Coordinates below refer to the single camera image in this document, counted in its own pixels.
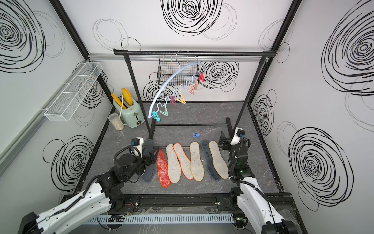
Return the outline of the white insole yellow trim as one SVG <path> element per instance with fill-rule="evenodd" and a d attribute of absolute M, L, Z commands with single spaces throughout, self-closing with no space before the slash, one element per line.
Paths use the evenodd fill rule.
<path fill-rule="evenodd" d="M 191 164 L 190 170 L 193 175 L 193 178 L 196 181 L 202 181 L 204 178 L 204 167 L 200 157 L 200 146 L 197 142 L 192 142 L 190 144 L 190 155 L 191 155 Z"/>

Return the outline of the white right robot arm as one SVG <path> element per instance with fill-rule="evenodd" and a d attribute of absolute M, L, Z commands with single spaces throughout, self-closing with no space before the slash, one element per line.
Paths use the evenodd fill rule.
<path fill-rule="evenodd" d="M 230 192 L 233 204 L 245 214 L 244 218 L 235 218 L 235 225 L 244 229 L 249 223 L 256 234 L 296 234 L 296 225 L 274 208 L 248 166 L 250 141 L 244 135 L 245 131 L 237 127 L 232 139 L 221 133 L 219 140 L 223 149 L 229 151 L 228 175 L 237 185 Z"/>

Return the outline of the light blue arc hanger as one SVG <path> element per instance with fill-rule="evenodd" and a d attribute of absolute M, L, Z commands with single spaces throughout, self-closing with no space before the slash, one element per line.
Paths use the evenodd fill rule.
<path fill-rule="evenodd" d="M 186 84 L 181 84 L 179 86 L 176 86 L 176 85 L 170 84 L 169 82 L 179 72 L 181 72 L 183 69 L 185 69 L 185 68 L 187 68 L 187 67 L 189 67 L 191 65 L 194 65 L 194 63 L 193 64 L 189 64 L 189 65 L 181 68 L 179 71 L 177 71 L 176 73 L 174 73 L 171 77 L 169 77 L 169 79 L 165 83 L 163 83 L 163 84 L 159 84 L 158 80 L 155 82 L 154 88 L 152 89 L 153 94 L 150 96 L 150 99 L 152 100 L 152 103 L 151 103 L 151 106 L 150 106 L 149 111 L 148 111 L 148 118 L 149 119 L 153 119 L 152 111 L 157 111 L 158 115 L 162 115 L 159 111 L 163 110 L 164 106 L 167 107 L 167 105 L 170 103 L 170 97 L 174 96 L 175 99 L 177 99 L 178 96 L 179 96 L 179 92 L 181 92 L 183 94 L 184 91 L 187 91 L 187 86 L 191 82 L 197 81 L 198 82 L 198 87 L 199 87 L 200 84 L 202 84 L 202 82 L 199 82 L 199 76 L 200 76 L 200 73 L 203 72 L 204 73 L 204 77 L 205 77 L 205 75 L 207 73 L 207 67 L 206 67 L 206 65 L 204 63 L 202 63 L 200 61 L 198 63 L 195 63 L 195 64 L 199 65 L 199 67 L 198 67 L 198 74 L 197 75 L 193 75 L 192 80 L 191 81 L 187 80 Z"/>

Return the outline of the white insole orange trim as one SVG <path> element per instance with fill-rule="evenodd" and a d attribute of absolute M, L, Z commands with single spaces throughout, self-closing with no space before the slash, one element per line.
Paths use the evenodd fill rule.
<path fill-rule="evenodd" d="M 173 145 L 173 149 L 177 155 L 184 176 L 188 180 L 193 180 L 193 175 L 190 169 L 191 161 L 187 157 L 182 145 L 180 143 L 176 143 Z"/>
<path fill-rule="evenodd" d="M 168 159 L 168 176 L 172 183 L 178 183 L 181 177 L 181 167 L 177 155 L 173 149 L 173 144 L 166 146 Z"/>

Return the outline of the red insole orange trim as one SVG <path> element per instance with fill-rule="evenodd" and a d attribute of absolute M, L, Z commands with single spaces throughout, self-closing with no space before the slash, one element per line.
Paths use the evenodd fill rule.
<path fill-rule="evenodd" d="M 171 181 L 168 176 L 168 165 L 167 165 L 164 153 L 161 149 L 158 151 L 156 164 L 157 164 L 158 180 L 161 186 L 163 188 L 169 187 L 171 184 Z"/>

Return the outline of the dark grey felt insole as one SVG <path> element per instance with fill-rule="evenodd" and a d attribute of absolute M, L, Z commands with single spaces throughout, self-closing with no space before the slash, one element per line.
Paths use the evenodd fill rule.
<path fill-rule="evenodd" d="M 145 182 L 151 182 L 155 174 L 155 157 L 152 139 L 146 140 L 145 148 L 143 150 L 143 156 L 146 156 L 148 164 L 145 166 L 145 171 L 142 175 L 142 178 Z"/>
<path fill-rule="evenodd" d="M 214 180 L 214 181 L 219 181 L 221 179 L 221 177 L 219 176 L 216 169 L 214 168 L 213 158 L 212 158 L 212 154 L 211 154 L 211 151 L 209 149 L 208 144 L 209 144 L 208 140 L 202 140 L 201 141 L 201 149 L 202 149 L 203 154 L 205 156 L 206 168 L 207 168 L 207 171 L 208 171 L 211 179 Z"/>

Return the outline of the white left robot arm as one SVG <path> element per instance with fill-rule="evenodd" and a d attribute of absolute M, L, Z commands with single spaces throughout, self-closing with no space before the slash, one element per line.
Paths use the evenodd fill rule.
<path fill-rule="evenodd" d="M 151 148 L 142 154 L 129 145 L 114 156 L 114 166 L 107 172 L 93 177 L 86 189 L 60 205 L 35 214 L 25 215 L 19 226 L 20 234 L 67 234 L 86 221 L 102 213 L 125 205 L 121 188 L 134 174 L 156 163 L 159 148 Z"/>

